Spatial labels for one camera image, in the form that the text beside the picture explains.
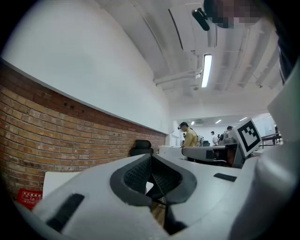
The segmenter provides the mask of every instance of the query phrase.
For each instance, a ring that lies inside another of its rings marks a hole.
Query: ceiling light
[[[202,78],[202,88],[207,87],[208,79],[210,77],[210,68],[212,62],[212,55],[206,54],[204,56],[204,70],[203,70],[203,78]]]

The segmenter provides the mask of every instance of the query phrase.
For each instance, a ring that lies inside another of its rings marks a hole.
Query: black cap
[[[182,123],[180,123],[180,126],[187,126],[188,127],[188,124],[186,122],[182,122]]]

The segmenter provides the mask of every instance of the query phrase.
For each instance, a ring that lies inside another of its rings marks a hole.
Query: brick wall
[[[0,66],[0,171],[13,197],[19,188],[42,191],[46,171],[81,171],[126,158],[135,139],[149,140],[154,151],[165,144],[165,134],[87,107]]]

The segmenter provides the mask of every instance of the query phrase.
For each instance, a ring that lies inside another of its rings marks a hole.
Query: yellow shirt
[[[188,128],[187,133],[186,133],[186,139],[184,140],[184,147],[195,147],[197,146],[197,139],[198,136],[197,134],[191,130],[190,128]]]

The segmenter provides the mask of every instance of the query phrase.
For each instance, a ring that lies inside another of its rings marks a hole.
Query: man in yellow shirt
[[[181,146],[184,147],[195,147],[197,146],[198,136],[197,134],[188,126],[186,122],[180,124],[180,128],[183,132],[186,132],[186,139],[184,144]]]

